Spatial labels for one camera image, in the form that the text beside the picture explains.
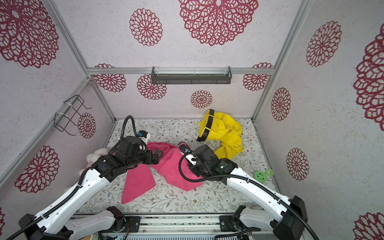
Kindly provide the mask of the pink trousers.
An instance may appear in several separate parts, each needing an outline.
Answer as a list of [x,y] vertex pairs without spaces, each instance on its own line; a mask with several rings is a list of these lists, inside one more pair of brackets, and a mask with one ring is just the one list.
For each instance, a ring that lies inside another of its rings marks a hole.
[[202,182],[191,183],[183,179],[179,173],[178,164],[182,153],[179,148],[169,143],[149,142],[148,149],[164,152],[157,165],[139,165],[127,172],[125,187],[122,194],[122,204],[127,204],[156,186],[150,167],[165,178],[166,182],[183,191],[191,191],[203,185]]

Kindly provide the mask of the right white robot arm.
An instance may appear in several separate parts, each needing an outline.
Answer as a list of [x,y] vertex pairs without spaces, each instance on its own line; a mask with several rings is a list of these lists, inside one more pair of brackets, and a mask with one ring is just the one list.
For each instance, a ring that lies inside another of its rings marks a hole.
[[299,240],[304,231],[311,232],[304,201],[289,198],[266,187],[248,175],[235,162],[219,158],[207,145],[187,150],[183,157],[199,182],[217,181],[237,190],[263,208],[256,211],[239,207],[233,225],[272,232],[279,240]]

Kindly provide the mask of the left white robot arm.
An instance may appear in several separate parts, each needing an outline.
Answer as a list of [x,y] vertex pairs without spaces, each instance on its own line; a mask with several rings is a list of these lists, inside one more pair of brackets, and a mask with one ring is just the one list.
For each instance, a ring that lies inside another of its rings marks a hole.
[[112,183],[118,176],[139,165],[157,165],[163,151],[151,151],[147,138],[128,136],[119,140],[80,175],[80,179],[55,202],[35,215],[26,214],[19,220],[20,230],[11,240],[24,234],[28,240],[80,240],[91,234],[122,228],[124,214],[108,207],[99,214],[73,220],[80,207],[95,193]]

